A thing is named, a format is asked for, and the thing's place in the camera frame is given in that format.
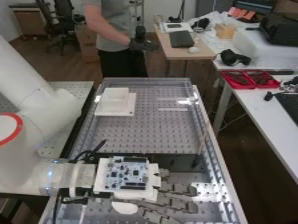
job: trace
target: black glove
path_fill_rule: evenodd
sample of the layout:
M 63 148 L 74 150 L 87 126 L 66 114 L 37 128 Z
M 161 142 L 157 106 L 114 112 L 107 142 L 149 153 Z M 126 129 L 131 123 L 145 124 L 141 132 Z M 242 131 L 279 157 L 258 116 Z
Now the black glove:
M 131 51 L 154 51 L 159 46 L 150 41 L 137 42 L 135 39 L 130 39 L 129 49 Z

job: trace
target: circuit board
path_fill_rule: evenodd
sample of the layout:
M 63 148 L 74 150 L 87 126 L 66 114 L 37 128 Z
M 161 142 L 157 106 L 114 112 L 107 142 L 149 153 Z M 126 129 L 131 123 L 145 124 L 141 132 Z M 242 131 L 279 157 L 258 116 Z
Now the circuit board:
M 118 156 L 110 158 L 105 189 L 146 190 L 147 164 L 146 158 Z

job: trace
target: red container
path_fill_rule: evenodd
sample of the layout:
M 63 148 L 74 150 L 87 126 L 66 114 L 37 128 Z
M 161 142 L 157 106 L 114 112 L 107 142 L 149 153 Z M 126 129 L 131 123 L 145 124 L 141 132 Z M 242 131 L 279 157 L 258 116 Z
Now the red container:
M 244 75 L 254 81 L 255 87 L 259 89 L 276 89 L 279 88 L 279 82 L 271 77 L 271 75 L 260 70 L 246 70 Z
M 244 74 L 244 72 L 238 70 L 222 71 L 220 75 L 226 82 L 234 89 L 254 89 L 255 83 Z

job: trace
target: black pants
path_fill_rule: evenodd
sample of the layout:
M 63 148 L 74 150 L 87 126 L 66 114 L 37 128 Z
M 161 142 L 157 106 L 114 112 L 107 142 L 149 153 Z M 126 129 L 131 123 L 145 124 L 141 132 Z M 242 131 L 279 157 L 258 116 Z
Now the black pants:
M 107 52 L 98 50 L 102 77 L 147 77 L 141 51 L 129 49 Z

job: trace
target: black chair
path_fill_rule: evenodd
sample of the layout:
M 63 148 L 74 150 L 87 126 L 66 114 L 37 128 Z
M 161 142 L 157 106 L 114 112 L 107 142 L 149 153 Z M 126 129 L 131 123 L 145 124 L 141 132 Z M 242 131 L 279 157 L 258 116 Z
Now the black chair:
M 85 17 L 78 14 L 73 14 L 74 7 L 70 0 L 54 0 L 55 13 L 59 16 L 59 21 L 82 23 Z
M 55 11 L 50 12 L 49 4 L 43 0 L 35 0 L 35 3 L 45 18 L 45 33 L 50 40 L 46 52 L 49 52 L 50 48 L 59 47 L 59 55 L 62 56 L 66 44 L 71 44 L 78 49 L 74 22 L 67 21 L 63 16 L 57 15 Z
M 5 218 L 1 214 L 0 214 L 0 223 L 1 224 L 12 224 L 10 220 L 8 218 Z

